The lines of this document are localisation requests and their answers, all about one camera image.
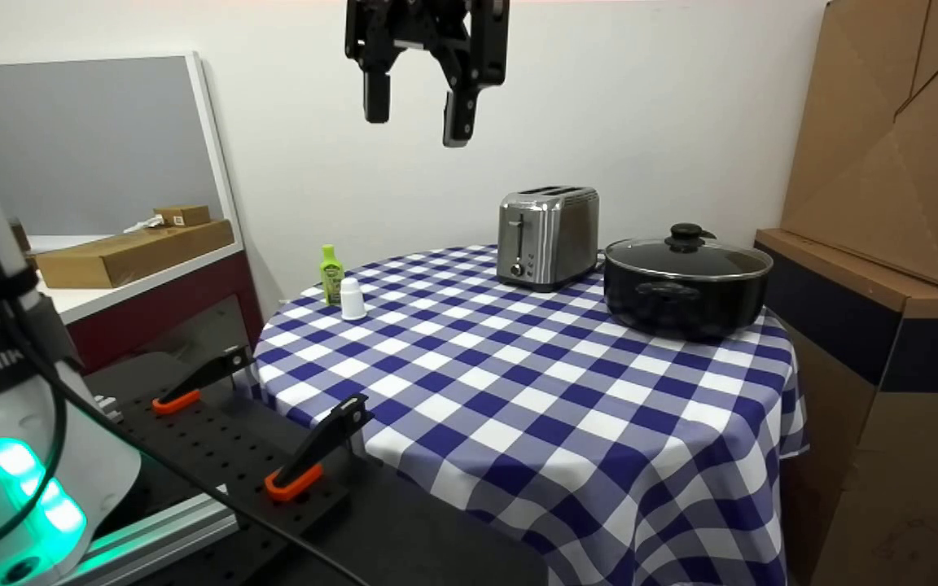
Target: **small green bottle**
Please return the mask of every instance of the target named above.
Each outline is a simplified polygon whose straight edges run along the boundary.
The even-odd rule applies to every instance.
[[[341,261],[335,257],[335,248],[325,245],[321,255],[321,289],[325,293],[325,306],[338,306],[341,277]]]

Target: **white bottle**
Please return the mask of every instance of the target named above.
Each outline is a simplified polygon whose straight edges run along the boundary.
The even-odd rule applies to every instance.
[[[338,288],[341,319],[366,319],[366,298],[354,277],[347,277]]]

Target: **pot lid handle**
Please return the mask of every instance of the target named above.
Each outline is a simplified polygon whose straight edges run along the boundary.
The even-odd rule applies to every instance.
[[[665,239],[665,245],[677,255],[695,255],[704,248],[704,239],[717,236],[704,233],[701,226],[671,226],[671,239]]]

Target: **cardboard box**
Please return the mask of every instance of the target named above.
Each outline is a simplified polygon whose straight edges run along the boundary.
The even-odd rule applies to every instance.
[[[764,233],[810,454],[785,462],[792,573],[815,586],[938,582],[938,288]]]
[[[158,208],[155,214],[164,214],[170,228],[193,228],[212,223],[209,204]]]
[[[938,283],[938,0],[831,0],[782,228]]]
[[[197,228],[158,228],[82,248],[35,255],[44,281],[58,289],[104,289],[168,272],[235,240],[230,223]]]

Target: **white wall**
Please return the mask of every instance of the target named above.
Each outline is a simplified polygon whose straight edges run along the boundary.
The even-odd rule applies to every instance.
[[[826,0],[513,0],[513,76],[469,150],[440,148],[445,83],[404,55],[388,128],[361,120],[347,0],[0,0],[0,61],[197,50],[209,61],[263,310],[350,268],[494,240],[499,200],[599,188],[604,240],[677,219],[777,226]]]

